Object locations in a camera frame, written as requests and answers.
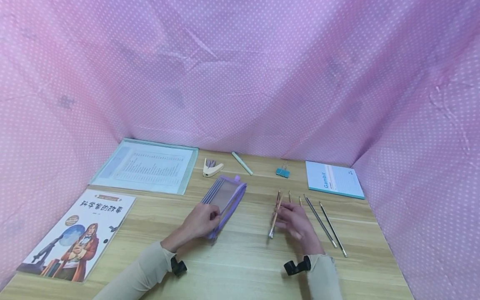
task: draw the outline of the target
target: beige sleeve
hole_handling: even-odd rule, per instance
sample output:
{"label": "beige sleeve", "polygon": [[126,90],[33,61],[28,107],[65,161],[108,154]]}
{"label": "beige sleeve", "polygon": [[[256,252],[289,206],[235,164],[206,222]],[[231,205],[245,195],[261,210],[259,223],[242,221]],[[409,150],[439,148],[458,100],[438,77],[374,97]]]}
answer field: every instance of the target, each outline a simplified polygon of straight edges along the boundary
{"label": "beige sleeve", "polygon": [[157,241],[148,246],[136,261],[125,268],[107,284],[94,300],[137,300],[171,272],[170,260],[175,254],[160,246]]}
{"label": "beige sleeve", "polygon": [[328,255],[308,255],[312,268],[307,271],[312,300],[342,300],[333,258]]}

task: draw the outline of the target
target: pink backdrop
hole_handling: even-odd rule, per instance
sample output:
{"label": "pink backdrop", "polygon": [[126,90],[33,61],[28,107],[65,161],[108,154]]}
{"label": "pink backdrop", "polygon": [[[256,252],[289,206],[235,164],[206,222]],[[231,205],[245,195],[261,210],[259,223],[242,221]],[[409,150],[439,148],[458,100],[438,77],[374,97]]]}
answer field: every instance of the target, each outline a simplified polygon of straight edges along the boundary
{"label": "pink backdrop", "polygon": [[480,1],[0,8],[0,287],[133,137],[353,165],[415,298],[480,294]]}

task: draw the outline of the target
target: gray pencil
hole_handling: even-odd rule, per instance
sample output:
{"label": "gray pencil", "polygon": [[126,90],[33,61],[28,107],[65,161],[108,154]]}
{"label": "gray pencil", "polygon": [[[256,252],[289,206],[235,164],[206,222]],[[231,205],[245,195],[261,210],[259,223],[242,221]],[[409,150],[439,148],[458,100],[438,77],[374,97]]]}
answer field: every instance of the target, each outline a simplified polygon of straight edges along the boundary
{"label": "gray pencil", "polygon": [[303,197],[305,198],[305,201],[307,201],[308,206],[310,206],[310,209],[313,211],[313,214],[314,214],[315,217],[317,218],[318,223],[320,223],[320,225],[322,226],[323,230],[325,231],[325,234],[327,235],[328,239],[331,241],[332,245],[336,248],[335,241],[333,240],[332,236],[330,235],[330,232],[328,232],[327,227],[325,227],[324,223],[322,222],[322,220],[321,220],[320,217],[318,216],[318,213],[315,211],[315,208],[313,207],[312,203],[311,203],[310,200],[307,198],[307,196],[305,196],[305,194],[303,194]]}
{"label": "gray pencil", "polygon": [[335,239],[338,242],[338,245],[340,246],[340,249],[342,249],[343,256],[348,257],[347,252],[343,248],[342,242],[340,242],[340,239],[338,238],[338,235],[336,235],[335,229],[333,229],[332,223],[330,223],[330,219],[328,218],[328,215],[327,215],[327,212],[324,209],[324,206],[322,205],[322,203],[320,201],[318,203],[320,203],[320,207],[322,208],[322,211],[324,212],[324,215],[325,215],[325,218],[327,219],[328,225],[330,225],[330,228],[333,231],[333,235],[335,236]]}

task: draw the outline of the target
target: purple pencil case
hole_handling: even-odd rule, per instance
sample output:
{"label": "purple pencil case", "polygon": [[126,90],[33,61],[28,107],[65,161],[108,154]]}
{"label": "purple pencil case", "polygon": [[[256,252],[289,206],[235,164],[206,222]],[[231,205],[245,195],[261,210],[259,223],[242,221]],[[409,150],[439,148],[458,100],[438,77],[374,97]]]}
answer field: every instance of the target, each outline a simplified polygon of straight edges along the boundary
{"label": "purple pencil case", "polygon": [[246,189],[247,184],[241,182],[240,176],[238,175],[235,176],[234,179],[223,175],[218,177],[202,199],[202,203],[215,204],[220,208],[220,224],[212,230],[212,232],[207,234],[205,236],[206,238],[213,241],[217,239],[223,226],[225,226],[239,205]]}

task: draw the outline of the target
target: black wrist mount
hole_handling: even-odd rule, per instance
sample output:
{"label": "black wrist mount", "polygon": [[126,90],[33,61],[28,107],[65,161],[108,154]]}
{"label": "black wrist mount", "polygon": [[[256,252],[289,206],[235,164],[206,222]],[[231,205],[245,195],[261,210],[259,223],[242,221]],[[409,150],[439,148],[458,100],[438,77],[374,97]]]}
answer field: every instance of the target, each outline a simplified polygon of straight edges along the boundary
{"label": "black wrist mount", "polygon": [[175,257],[172,257],[170,260],[172,266],[172,272],[176,277],[180,277],[185,271],[187,271],[187,266],[183,261],[177,262]]}
{"label": "black wrist mount", "polygon": [[288,263],[284,264],[283,267],[287,272],[288,276],[292,276],[298,274],[302,271],[310,271],[312,265],[310,264],[310,258],[307,255],[303,257],[303,262],[295,265],[293,261],[289,261]]}

